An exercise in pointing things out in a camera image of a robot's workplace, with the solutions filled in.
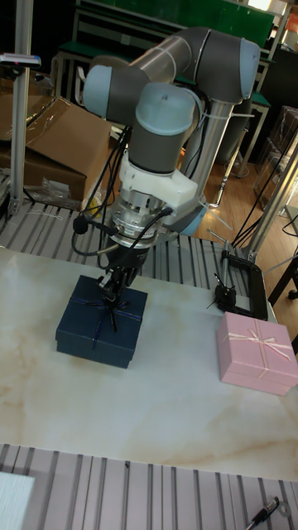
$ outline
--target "cardboard box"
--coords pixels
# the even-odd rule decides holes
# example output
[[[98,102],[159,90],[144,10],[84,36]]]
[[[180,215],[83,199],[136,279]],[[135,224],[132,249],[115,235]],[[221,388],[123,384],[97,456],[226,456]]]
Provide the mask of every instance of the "cardboard box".
[[[0,167],[10,166],[12,96],[0,98]],[[24,184],[34,199],[79,210],[108,156],[111,126],[65,99],[29,98]]]
[[[284,325],[223,315],[218,333],[224,383],[284,396],[298,383],[298,364]]]
[[[137,345],[147,294],[125,289],[112,325],[97,281],[80,276],[56,331],[57,350],[97,363],[127,368]]]
[[[13,81],[6,78],[0,70],[0,96],[13,94]],[[54,86],[51,83],[50,76],[38,71],[30,70],[29,92],[31,96],[54,96]]]
[[[285,154],[291,157],[298,143],[298,109],[283,106],[277,121],[270,133],[270,139],[276,147],[284,152],[291,144],[291,148]]]

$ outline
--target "robotic arm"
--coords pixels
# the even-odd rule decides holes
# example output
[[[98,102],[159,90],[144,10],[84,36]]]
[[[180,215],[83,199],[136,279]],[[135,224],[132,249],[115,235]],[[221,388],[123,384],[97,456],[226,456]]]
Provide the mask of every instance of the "robotic arm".
[[[165,39],[130,65],[97,65],[84,85],[86,108],[132,127],[120,170],[121,189],[111,216],[103,296],[118,304],[164,226],[193,233],[201,200],[233,106],[250,97],[260,51],[257,45],[203,27]],[[171,83],[181,75],[194,93]],[[209,115],[196,95],[204,93]],[[180,150],[187,148],[181,171]]]

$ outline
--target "pink ribbon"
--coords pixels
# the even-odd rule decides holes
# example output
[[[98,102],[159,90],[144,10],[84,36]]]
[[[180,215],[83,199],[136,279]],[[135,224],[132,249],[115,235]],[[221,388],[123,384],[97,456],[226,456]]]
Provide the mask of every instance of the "pink ribbon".
[[[281,351],[280,348],[283,348],[283,349],[292,349],[292,348],[291,346],[287,346],[285,344],[278,344],[274,337],[263,339],[260,325],[256,319],[255,319],[255,324],[256,324],[257,332],[253,330],[252,328],[248,329],[248,332],[250,333],[251,336],[239,335],[238,333],[228,333],[227,336],[223,340],[226,340],[229,337],[230,340],[243,341],[243,342],[249,341],[249,342],[258,343],[260,345],[262,361],[264,364],[264,369],[263,371],[261,371],[258,377],[262,378],[265,375],[265,373],[267,373],[269,370],[269,363],[268,363],[266,350],[264,346],[268,346],[268,348],[273,349],[277,354],[281,355],[282,357],[290,361],[290,363],[291,363],[291,357],[285,354],[283,351]]]

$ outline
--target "light blue joint cap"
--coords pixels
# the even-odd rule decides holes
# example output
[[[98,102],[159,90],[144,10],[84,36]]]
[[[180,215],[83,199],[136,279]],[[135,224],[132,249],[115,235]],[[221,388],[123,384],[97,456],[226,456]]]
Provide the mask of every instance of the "light blue joint cap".
[[[96,65],[84,82],[84,106],[94,114],[106,118],[108,96],[112,78],[112,66]]]
[[[260,48],[254,42],[241,39],[240,43],[240,82],[244,99],[248,99],[252,93],[254,80],[256,79],[258,62],[260,59]]]
[[[183,235],[188,235],[188,236],[191,236],[192,234],[195,233],[195,230],[197,230],[198,226],[199,226],[199,223],[201,222],[201,220],[203,219],[205,213],[206,213],[206,208],[202,208],[202,210],[199,212],[199,214],[194,218],[193,221],[191,221],[191,223],[186,226],[186,228],[183,230],[183,232],[181,232]]]
[[[137,105],[137,121],[149,133],[175,136],[193,122],[195,100],[173,84],[149,83]]]

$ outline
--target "black cable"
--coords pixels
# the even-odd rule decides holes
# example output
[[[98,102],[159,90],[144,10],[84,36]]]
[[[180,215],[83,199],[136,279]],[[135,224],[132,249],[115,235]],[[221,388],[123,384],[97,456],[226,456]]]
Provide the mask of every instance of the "black cable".
[[[204,111],[205,112],[207,111],[207,115],[210,114],[211,103],[210,103],[207,95],[204,92],[202,92],[201,90],[196,90],[196,93],[197,93],[197,95],[200,98],[204,99],[204,101],[205,101],[205,109],[204,109]],[[195,152],[195,154],[190,158],[190,161],[187,164],[187,167],[185,169],[185,174],[186,174],[188,169],[189,169],[189,167],[190,167],[191,162],[194,160],[195,157],[197,157],[195,165],[194,165],[194,167],[192,169],[192,172],[190,174],[190,177],[189,177],[190,179],[194,176],[195,170],[196,170],[196,168],[197,168],[197,166],[199,164],[199,159],[200,159],[200,156],[202,154],[202,149],[203,149],[203,145],[204,145],[204,138],[206,136],[207,126],[208,126],[208,116],[205,116],[204,117],[204,122],[203,122],[202,136],[201,136],[201,139],[200,139],[199,147],[198,147],[197,151]]]
[[[282,158],[285,156],[287,150],[288,150],[288,147],[286,147],[286,149],[285,149],[285,150],[283,151],[283,153],[281,154],[281,156],[280,156],[280,158],[279,158],[279,160],[278,160],[278,162],[277,162],[277,164],[276,164],[276,167],[272,170],[272,172],[271,172],[271,174],[269,175],[267,181],[265,182],[265,184],[264,184],[264,186],[262,187],[260,193],[258,194],[258,196],[257,196],[257,198],[256,198],[256,200],[255,200],[255,202],[254,202],[254,204],[253,204],[253,207],[251,208],[251,210],[250,210],[250,212],[249,212],[247,218],[245,219],[245,221],[244,221],[244,223],[243,223],[241,229],[238,231],[238,234],[236,235],[235,239],[231,242],[231,245],[232,245],[234,248],[235,248],[236,245],[238,244],[238,239],[243,235],[243,234],[242,234],[242,231],[243,231],[244,226],[246,225],[246,223],[247,223],[248,220],[250,219],[250,217],[251,217],[251,215],[252,215],[252,212],[255,210],[258,201],[260,200],[260,198],[261,198],[261,196],[262,196],[264,190],[267,188],[267,186],[268,186],[270,180],[272,179],[274,173],[276,172],[276,169],[278,168],[279,164],[281,163],[281,160],[282,160]]]
[[[36,203],[36,200],[33,199],[31,193],[29,193],[29,191],[27,191],[27,189],[25,187],[23,187],[23,192],[25,193],[25,195],[28,197],[28,199],[30,199],[30,201],[32,202],[33,206],[34,204]]]
[[[208,117],[205,116],[205,119],[204,119],[204,123],[203,123],[203,130],[202,130],[202,137],[201,137],[201,141],[200,141],[200,145],[199,145],[199,149],[197,151],[197,158],[196,158],[196,161],[195,161],[195,164],[194,164],[194,167],[192,169],[192,172],[190,173],[190,179],[192,179],[192,177],[194,176],[194,173],[196,171],[196,168],[198,167],[198,164],[199,164],[199,159],[201,157],[201,154],[202,154],[202,151],[203,151],[203,145],[204,145],[204,140],[205,140],[205,136],[206,136],[206,131],[207,131],[207,127],[208,127]]]
[[[123,135],[123,138],[122,138],[121,142],[118,145],[118,148],[117,148],[117,151],[116,151],[116,155],[115,155],[115,157],[113,159],[113,165],[112,165],[112,170],[110,172],[110,177],[108,179],[106,195],[105,195],[105,197],[103,199],[102,204],[98,207],[98,210],[92,215],[92,219],[94,217],[96,217],[98,215],[98,213],[100,213],[103,210],[103,208],[108,204],[108,199],[109,199],[109,196],[112,193],[112,190],[113,190],[116,178],[117,178],[117,173],[118,173],[118,170],[119,170],[119,167],[120,167],[120,164],[121,164],[121,160],[122,160],[122,157],[123,157],[123,153],[124,153],[124,150],[125,150],[126,145],[127,145],[127,136],[130,133],[130,128],[126,127],[124,129],[124,131],[125,131],[125,134]]]
[[[285,226],[282,228],[282,232],[283,232],[284,234],[286,234],[286,235],[290,235],[290,236],[292,236],[293,238],[298,238],[298,235],[297,235],[297,234],[290,234],[290,232],[286,232],[286,230],[285,230],[288,226],[290,226],[290,224],[293,224],[294,221],[296,221],[297,217],[298,217],[298,215],[296,215],[296,216],[294,217],[294,219],[293,219],[292,221],[290,221],[290,223],[285,224]]]
[[[123,131],[122,131],[122,133],[121,133],[121,135],[119,136],[118,140],[116,141],[116,143],[115,143],[115,145],[114,145],[112,151],[110,152],[110,154],[109,154],[109,156],[108,156],[108,160],[106,161],[106,163],[105,163],[105,165],[104,165],[104,168],[103,168],[103,170],[102,170],[102,172],[101,172],[101,174],[100,174],[100,177],[99,177],[99,179],[98,179],[98,181],[97,181],[97,184],[96,184],[96,186],[94,187],[94,189],[93,189],[93,191],[92,191],[92,193],[91,193],[91,195],[90,195],[90,197],[89,197],[89,199],[88,199],[87,205],[85,206],[85,208],[82,210],[81,213],[84,213],[84,212],[86,212],[86,211],[89,211],[89,207],[90,207],[90,204],[91,204],[91,202],[92,202],[92,199],[94,198],[95,193],[97,192],[97,190],[98,190],[100,184],[102,183],[102,181],[103,181],[103,177],[104,177],[104,175],[105,175],[105,172],[106,172],[106,170],[108,169],[108,166],[109,166],[109,164],[110,164],[110,162],[111,162],[111,160],[112,160],[112,158],[113,158],[113,155],[114,155],[115,152],[118,150],[119,145],[121,144],[121,141],[122,141],[124,135],[126,134],[126,131],[127,131],[127,128],[124,128]]]
[[[260,220],[261,220],[262,216],[257,219],[257,221],[255,221],[251,226],[249,226],[246,230],[244,230],[244,232],[241,234],[241,236],[239,237],[238,241],[237,241],[237,245],[240,245],[242,243],[242,241],[247,237],[247,236],[251,236],[252,235],[252,232],[255,231],[256,227],[258,226]]]
[[[118,259],[118,261],[116,261],[115,263],[110,263],[107,267],[105,267],[105,269],[109,269],[109,268],[115,268],[115,267],[119,267],[119,265],[123,262],[124,259],[127,259],[127,256],[129,256],[129,254],[132,252],[132,250],[136,247],[136,245],[138,244],[138,242],[142,239],[142,237],[145,235],[146,231],[149,230],[149,228],[154,224],[156,223],[159,219],[161,219],[162,217],[166,217],[167,215],[170,215],[172,213],[172,208],[170,208],[169,206],[165,207],[163,210],[160,211],[159,214],[156,215],[156,217],[154,219],[152,219],[151,221],[149,221],[149,223],[147,223],[147,225],[145,226],[145,228],[140,232],[140,234],[137,236],[137,239],[134,240],[134,242],[132,243],[132,245],[129,247],[128,251],[126,254],[124,254],[124,256],[122,256],[120,259]]]
[[[125,128],[123,130],[123,134],[118,139],[119,141],[116,142],[116,145],[114,146],[112,152],[110,153],[110,156],[108,157],[107,163],[106,163],[106,165],[105,165],[105,167],[104,167],[104,169],[103,169],[103,171],[102,171],[102,173],[101,173],[101,175],[99,177],[97,185],[94,188],[93,194],[89,198],[89,201],[88,201],[88,204],[86,205],[86,208],[84,210],[82,210],[80,215],[84,215],[84,213],[87,212],[87,211],[96,210],[95,213],[91,215],[91,219],[94,219],[98,215],[98,213],[103,210],[104,211],[104,215],[103,215],[103,218],[102,218],[102,224],[104,224],[106,209],[107,209],[107,205],[108,205],[108,198],[109,198],[109,196],[110,196],[110,194],[111,194],[111,192],[113,190],[113,186],[114,186],[114,183],[115,183],[115,180],[116,180],[116,177],[117,177],[118,169],[120,167],[120,163],[121,163],[121,160],[122,160],[123,152],[124,152],[125,146],[127,144],[127,135],[128,135],[128,133],[129,133],[129,128]],[[112,159],[113,155],[115,155],[115,157],[114,157],[114,160],[113,160],[113,165],[111,167],[111,159]],[[89,208],[89,204],[90,204],[91,200],[93,199],[93,197],[95,195],[95,192],[98,189],[100,183],[102,182],[103,176],[104,176],[105,171],[106,171],[108,166],[111,168],[111,172],[110,172],[110,177],[108,179],[107,192],[106,192],[106,195],[104,197],[103,203],[100,206],[95,206],[93,208]],[[76,235],[77,235],[77,233],[74,231],[72,239],[71,239],[71,247],[72,247],[74,252],[76,252],[79,256],[85,256],[85,257],[99,256],[98,255],[98,251],[101,249],[101,246],[102,246],[103,230],[100,230],[99,250],[94,251],[94,252],[89,252],[89,253],[82,252],[82,251],[78,250],[75,247],[75,236]]]
[[[119,147],[118,147],[118,152],[117,152],[116,156],[114,157],[113,165],[111,166],[111,172],[110,172],[110,177],[108,179],[107,192],[106,192],[105,199],[103,201],[103,204],[100,205],[99,210],[95,214],[95,215],[97,215],[99,211],[103,211],[103,213],[102,213],[102,224],[104,224],[105,217],[106,217],[107,206],[108,206],[108,197],[110,196],[110,190],[112,190],[112,192],[113,192],[113,200],[115,200],[114,184],[115,184],[115,181],[116,181],[116,178],[117,178],[117,174],[118,174],[118,170],[119,170],[119,167],[120,167],[120,164],[121,164],[121,160],[123,158],[123,152],[124,152],[124,150],[126,148],[127,136],[128,136],[129,133],[130,133],[130,129],[127,129],[127,134],[123,137],[123,144],[122,145],[120,144]],[[102,247],[103,247],[103,230],[100,231],[99,250]],[[102,265],[101,265],[101,256],[98,256],[98,265],[99,265],[99,268],[103,268]]]
[[[72,238],[71,238],[71,248],[76,254],[78,254],[79,256],[84,256],[85,258],[90,258],[91,256],[98,256],[98,252],[99,252],[98,250],[95,250],[94,252],[83,252],[82,250],[79,250],[78,248],[76,248],[75,246],[76,236],[77,234],[73,232]]]

